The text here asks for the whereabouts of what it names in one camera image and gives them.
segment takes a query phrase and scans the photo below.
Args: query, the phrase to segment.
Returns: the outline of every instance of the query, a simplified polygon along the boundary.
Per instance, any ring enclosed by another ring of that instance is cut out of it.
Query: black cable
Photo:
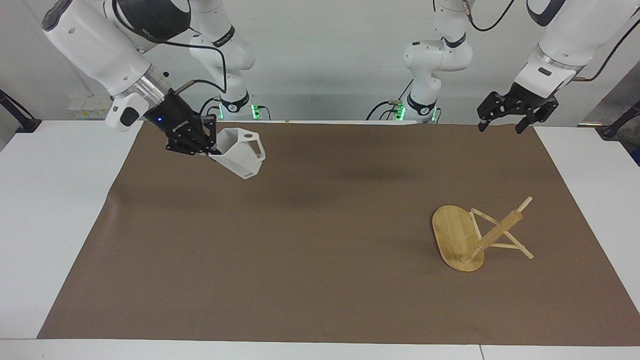
[[[189,30],[193,31],[194,33],[198,34],[198,35],[202,35],[201,32],[199,32],[198,30],[192,28],[191,26],[189,27]]]
[[[374,112],[376,112],[376,110],[380,109],[382,106],[384,105],[388,105],[389,102],[388,101],[383,101],[381,103],[379,103],[378,105],[376,105],[376,107],[373,108],[373,110],[371,110],[371,112],[369,113],[369,116],[367,116],[367,121],[369,119],[371,119],[371,115],[373,115]]]
[[[480,32],[485,32],[485,31],[489,31],[489,30],[493,30],[496,26],[498,26],[498,24],[500,24],[500,22],[504,19],[505,15],[507,15],[507,13],[509,12],[509,9],[511,9],[511,7],[513,6],[513,3],[515,2],[515,0],[511,0],[509,2],[509,4],[507,5],[507,8],[504,9],[504,12],[502,13],[502,15],[500,15],[500,17],[498,18],[498,20],[495,22],[495,24],[491,25],[490,27],[486,28],[486,29],[481,29],[479,28],[476,23],[474,22],[474,18],[473,16],[471,16],[471,13],[469,11],[469,22],[471,23],[471,26],[474,27],[474,29],[480,31]]]
[[[618,50],[620,45],[622,45],[622,43],[629,37],[631,32],[633,32],[633,30],[635,30],[635,28],[637,28],[637,26],[639,24],[640,24],[640,19],[638,19],[638,21],[636,21],[636,23],[633,24],[633,26],[631,26],[631,28],[629,28],[629,30],[625,33],[625,35],[620,39],[620,41],[618,41],[616,46],[613,48],[611,53],[607,56],[607,59],[604,61],[604,63],[600,67],[600,70],[598,70],[598,72],[592,78],[588,78],[588,79],[586,79],[586,78],[575,78],[572,81],[576,81],[578,83],[589,83],[590,81],[593,81],[593,80],[597,79],[598,76],[600,76],[600,74],[602,73],[602,71],[607,67],[607,64],[609,63],[609,61],[611,60],[613,55],[616,53],[616,51]]]
[[[392,113],[397,113],[397,112],[396,112],[396,109],[387,110],[387,111],[383,112],[382,115],[380,115],[380,119],[378,119],[378,120],[382,120],[382,117],[385,116],[386,113],[389,114],[389,115],[387,115],[387,120],[388,120],[389,116],[391,116]]]
[[[208,110],[207,110],[207,116],[211,115],[211,113],[209,113],[212,109],[214,110],[220,110],[219,106],[211,106]]]
[[[4,93],[4,96],[9,99],[9,101],[11,101],[14,105],[16,105],[18,108],[20,108],[20,110],[24,111],[25,114],[29,115],[29,117],[31,118],[31,120],[35,120],[36,118],[29,112],[29,110],[27,110],[21,103],[17,102],[13,97],[11,97],[9,94],[7,94],[6,92]]]
[[[204,79],[195,79],[195,80],[193,80],[193,82],[196,83],[196,84],[207,84],[207,85],[211,85],[211,86],[216,86],[216,84],[213,83],[212,81],[204,80]]]
[[[271,120],[271,110],[269,110],[268,107],[266,107],[266,106],[258,106],[258,109],[267,109],[267,113],[269,113],[269,121],[272,121]]]
[[[131,26],[129,26],[120,16],[120,12],[118,11],[118,0],[111,0],[111,7],[113,8],[113,13],[115,14],[116,19],[118,20],[118,22],[124,26],[127,30],[131,31],[134,34],[137,34],[145,39],[147,39],[148,41],[151,41],[155,44],[164,44],[164,45],[170,45],[170,46],[176,46],[176,47],[186,47],[188,49],[208,49],[208,50],[213,50],[216,51],[220,54],[220,56],[222,57],[222,73],[223,73],[223,77],[224,77],[224,88],[221,88],[219,85],[215,84],[215,83],[211,83],[210,85],[214,86],[215,88],[217,88],[218,90],[220,90],[220,92],[222,92],[223,94],[227,93],[228,87],[227,87],[227,60],[225,59],[225,55],[224,53],[222,53],[222,51],[220,49],[218,49],[217,47],[213,47],[213,46],[204,46],[204,45],[191,45],[191,44],[181,44],[178,42],[171,42],[171,41],[166,41],[166,40],[162,40],[153,36],[150,36],[148,34],[145,34],[144,32],[141,31],[136,31],[134,28],[132,28]]]
[[[200,108],[200,112],[198,114],[200,114],[200,116],[202,116],[202,113],[204,112],[205,108],[207,107],[207,105],[209,105],[210,103],[214,102],[214,101],[218,101],[218,97],[212,97],[209,100],[206,100],[204,102],[204,104],[202,105],[202,107]]]
[[[400,95],[400,97],[398,97],[398,101],[402,100],[402,97],[406,94],[406,91],[409,90],[409,88],[411,87],[411,84],[413,84],[413,80],[411,79],[411,81],[409,81],[409,85],[406,86],[406,88],[404,88],[404,91],[402,92],[402,95]]]

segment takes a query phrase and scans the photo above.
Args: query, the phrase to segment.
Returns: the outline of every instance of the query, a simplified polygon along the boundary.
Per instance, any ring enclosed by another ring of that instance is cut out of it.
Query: wooden stick
[[[492,223],[493,225],[500,225],[500,223],[498,222],[498,220],[490,217],[489,215],[483,213],[482,211],[478,210],[478,209],[471,209],[471,212],[473,212],[474,214],[476,214],[477,216],[485,219],[486,221],[489,221],[490,223]]]
[[[493,244],[491,244],[491,247],[499,247],[499,248],[502,248],[502,249],[520,250],[519,247],[517,247],[516,245],[513,245],[513,244],[493,243]]]
[[[476,216],[474,215],[473,211],[471,211],[469,213],[469,215],[471,215],[471,221],[473,221],[473,223],[474,223],[474,229],[476,230],[476,235],[478,237],[478,240],[480,240],[482,238],[482,234],[480,234],[480,228],[478,227],[478,222],[476,221]]]
[[[486,250],[491,244],[498,241],[498,239],[504,235],[506,231],[509,231],[512,227],[514,227],[517,223],[522,220],[522,213],[519,211],[512,211],[509,215],[507,215],[504,220],[500,223],[500,225],[494,227],[487,235],[485,235],[478,246],[475,249],[470,250],[466,255],[462,257],[463,263],[471,262],[481,251]]]
[[[527,258],[529,258],[529,260],[533,260],[533,254],[531,254],[531,252],[529,250],[527,250],[526,247],[524,247],[524,245],[522,245],[522,243],[520,243],[518,241],[518,239],[515,238],[515,236],[511,235],[508,231],[504,233],[504,235],[509,238],[509,240],[511,240],[511,242],[516,246],[516,248],[518,248],[518,250],[522,251],[523,254],[525,254],[525,256],[527,256]]]
[[[524,209],[527,208],[527,206],[529,206],[529,204],[531,203],[531,201],[533,201],[533,198],[530,196],[527,198],[527,200],[524,200],[524,202],[522,203],[522,205],[520,205],[520,207],[516,210],[517,212],[521,213],[524,211]]]

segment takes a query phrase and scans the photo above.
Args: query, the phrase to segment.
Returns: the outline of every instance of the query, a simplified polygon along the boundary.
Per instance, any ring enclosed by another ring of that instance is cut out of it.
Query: brown paper
[[[640,315],[532,129],[242,127],[268,153],[248,181],[143,127],[39,338],[640,345]],[[444,263],[436,209],[502,218],[527,196],[511,232],[534,260]]]

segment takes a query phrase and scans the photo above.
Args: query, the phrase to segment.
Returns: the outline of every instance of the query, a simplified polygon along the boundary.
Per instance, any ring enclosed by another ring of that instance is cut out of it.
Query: bamboo base
[[[452,205],[443,206],[433,215],[433,229],[440,255],[447,265],[460,272],[474,272],[484,264],[484,252],[468,263],[462,262],[462,257],[480,242],[467,210]]]

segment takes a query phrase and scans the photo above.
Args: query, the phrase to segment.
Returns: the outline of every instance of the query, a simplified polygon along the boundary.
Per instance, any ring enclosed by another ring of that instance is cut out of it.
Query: wooden stand
[[[433,230],[440,255],[450,267],[462,272],[478,270],[484,264],[484,251],[489,247],[517,249],[533,259],[533,254],[509,232],[522,220],[522,211],[532,200],[532,197],[527,198],[501,222],[476,209],[467,212],[451,205],[438,209],[433,215]],[[476,215],[496,225],[485,236],[480,233]],[[510,244],[496,242],[503,235],[511,241]]]

